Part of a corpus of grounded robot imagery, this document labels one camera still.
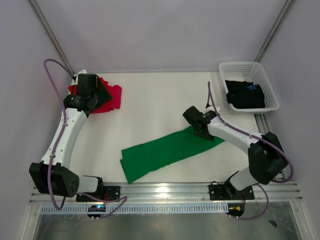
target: gray wall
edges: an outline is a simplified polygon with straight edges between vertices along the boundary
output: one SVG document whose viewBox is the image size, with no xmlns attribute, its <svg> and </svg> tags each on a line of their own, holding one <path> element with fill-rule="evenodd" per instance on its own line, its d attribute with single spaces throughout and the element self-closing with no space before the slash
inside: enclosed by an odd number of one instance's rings
<svg viewBox="0 0 320 240">
<path fill-rule="evenodd" d="M 284 0 L 37 0 L 72 67 L 217 70 L 252 61 Z"/>
<path fill-rule="evenodd" d="M 0 7 L 0 239 L 15 240 L 27 222 L 33 189 L 29 165 L 38 162 L 53 137 L 60 108 L 42 67 L 58 59 L 26 0 Z M 69 81 L 53 63 L 58 88 Z"/>
<path fill-rule="evenodd" d="M 320 1 L 297 1 L 262 64 L 280 101 L 267 118 L 292 158 L 297 180 L 320 223 Z"/>
</svg>

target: white basket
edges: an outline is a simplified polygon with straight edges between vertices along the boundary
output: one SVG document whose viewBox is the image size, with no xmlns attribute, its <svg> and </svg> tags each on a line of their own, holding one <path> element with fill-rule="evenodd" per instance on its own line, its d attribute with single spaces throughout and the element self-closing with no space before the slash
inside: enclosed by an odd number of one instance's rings
<svg viewBox="0 0 320 240">
<path fill-rule="evenodd" d="M 226 80 L 251 82 L 259 84 L 264 93 L 265 108 L 235 108 L 232 104 L 230 107 L 237 112 L 245 112 L 252 114 L 264 114 L 269 111 L 278 110 L 280 107 L 276 93 L 271 85 L 268 75 L 264 67 L 255 61 L 233 61 L 224 62 L 219 65 L 220 74 L 222 77 L 225 93 L 227 94 L 228 88 Z"/>
</svg>

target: green towel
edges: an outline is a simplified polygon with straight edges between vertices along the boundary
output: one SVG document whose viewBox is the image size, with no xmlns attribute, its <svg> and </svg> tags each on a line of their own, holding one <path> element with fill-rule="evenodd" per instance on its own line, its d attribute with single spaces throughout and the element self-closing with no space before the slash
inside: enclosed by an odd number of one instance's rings
<svg viewBox="0 0 320 240">
<path fill-rule="evenodd" d="M 182 131 L 122 150 L 120 162 L 131 184 L 151 171 L 203 153 L 223 141 L 218 137 L 210 141 L 196 136 L 193 127 L 189 126 Z"/>
</svg>

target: blue logo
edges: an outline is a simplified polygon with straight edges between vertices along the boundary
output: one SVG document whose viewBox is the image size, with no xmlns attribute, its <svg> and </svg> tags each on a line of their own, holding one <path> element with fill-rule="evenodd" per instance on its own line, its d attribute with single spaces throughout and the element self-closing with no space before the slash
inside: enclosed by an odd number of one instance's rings
<svg viewBox="0 0 320 240">
<path fill-rule="evenodd" d="M 248 86 L 247 88 L 253 91 L 257 89 L 257 85 Z"/>
</svg>

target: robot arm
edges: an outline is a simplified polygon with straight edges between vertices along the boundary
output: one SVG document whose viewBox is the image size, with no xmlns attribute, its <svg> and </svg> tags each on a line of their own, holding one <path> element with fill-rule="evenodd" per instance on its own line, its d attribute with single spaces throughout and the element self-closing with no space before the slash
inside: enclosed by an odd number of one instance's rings
<svg viewBox="0 0 320 240">
<path fill-rule="evenodd" d="M 95 176 L 77 176 L 69 170 L 71 155 L 82 126 L 89 114 L 112 99 L 100 78 L 95 74 L 86 74 L 85 70 L 77 75 L 72 86 L 77 85 L 76 91 L 69 93 L 63 100 L 66 111 L 66 121 L 61 114 L 59 126 L 53 140 L 41 158 L 40 163 L 32 163 L 29 173 L 42 194 L 48 194 L 48 166 L 52 149 L 57 141 L 63 125 L 65 129 L 55 150 L 52 163 L 51 185 L 54 195 L 73 197 L 79 193 L 94 193 L 103 190 L 103 181 Z"/>
<path fill-rule="evenodd" d="M 225 191 L 230 199 L 240 196 L 246 187 L 258 183 L 265 185 L 270 183 L 287 166 L 287 162 L 273 148 L 222 123 L 212 107 L 202 113 L 192 106 L 184 112 L 183 117 L 193 126 L 197 136 L 208 140 L 219 137 L 237 146 L 248 155 L 249 167 L 236 172 L 224 182 Z M 232 125 L 237 129 L 263 138 L 282 150 L 275 134 L 268 132 L 263 135 Z"/>
</svg>

